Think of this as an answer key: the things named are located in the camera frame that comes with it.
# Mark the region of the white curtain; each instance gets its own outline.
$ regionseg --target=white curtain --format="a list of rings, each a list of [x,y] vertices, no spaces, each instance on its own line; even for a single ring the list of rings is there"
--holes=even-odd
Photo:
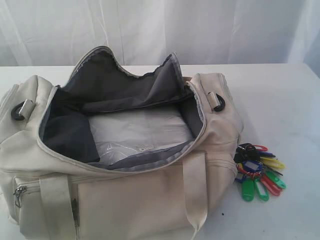
[[[0,0],[0,66],[307,63],[320,75],[319,0]]]

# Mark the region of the green key tag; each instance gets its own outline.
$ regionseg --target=green key tag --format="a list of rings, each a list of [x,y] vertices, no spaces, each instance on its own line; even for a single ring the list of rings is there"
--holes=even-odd
[[[278,178],[273,172],[271,171],[266,171],[265,174],[267,175],[268,178],[271,179],[272,182],[274,182],[279,188],[285,189],[287,186],[286,184],[281,181],[280,178]]]
[[[255,197],[254,181],[250,178],[242,182],[242,198],[247,202],[251,202]]]
[[[259,195],[259,198],[265,202],[268,201],[269,200],[268,191],[267,191],[266,187],[260,182],[259,179],[256,178],[254,180],[254,186],[255,186],[255,189]]]

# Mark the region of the bag strap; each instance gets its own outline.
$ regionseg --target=bag strap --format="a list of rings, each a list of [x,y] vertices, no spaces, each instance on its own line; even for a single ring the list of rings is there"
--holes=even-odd
[[[49,174],[41,177],[40,194],[50,240],[75,240],[68,176]]]
[[[204,225],[208,215],[206,158],[204,151],[193,151],[183,160],[185,211],[194,228],[191,240]]]

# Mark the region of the white tablecloth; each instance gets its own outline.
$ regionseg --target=white tablecloth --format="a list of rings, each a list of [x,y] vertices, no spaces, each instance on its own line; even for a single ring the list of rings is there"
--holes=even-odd
[[[155,66],[125,68],[142,75]],[[0,95],[31,75],[63,85],[72,69],[0,67]],[[244,121],[241,142],[269,147],[287,167],[282,177],[287,189],[268,202],[243,201],[234,183],[197,239],[320,239],[320,79],[305,64],[182,65],[181,70],[184,76],[223,73]],[[24,239],[3,214],[0,239]]]

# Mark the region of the beige duffel bag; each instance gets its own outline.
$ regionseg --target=beige duffel bag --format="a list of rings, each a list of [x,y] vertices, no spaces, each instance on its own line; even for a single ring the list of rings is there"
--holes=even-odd
[[[2,98],[1,200],[26,239],[194,239],[242,130],[222,74],[182,77],[173,53],[137,76],[100,46],[64,87],[35,75]]]

